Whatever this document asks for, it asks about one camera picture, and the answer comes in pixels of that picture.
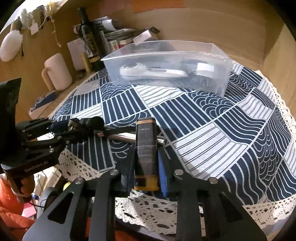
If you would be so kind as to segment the person's left hand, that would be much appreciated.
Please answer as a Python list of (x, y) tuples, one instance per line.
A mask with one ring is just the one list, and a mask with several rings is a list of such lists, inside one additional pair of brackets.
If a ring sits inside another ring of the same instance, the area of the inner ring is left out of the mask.
[(32, 200), (32, 193), (35, 189), (33, 175), (15, 182), (6, 174), (1, 174), (1, 180), (10, 187), (18, 202), (29, 203)]

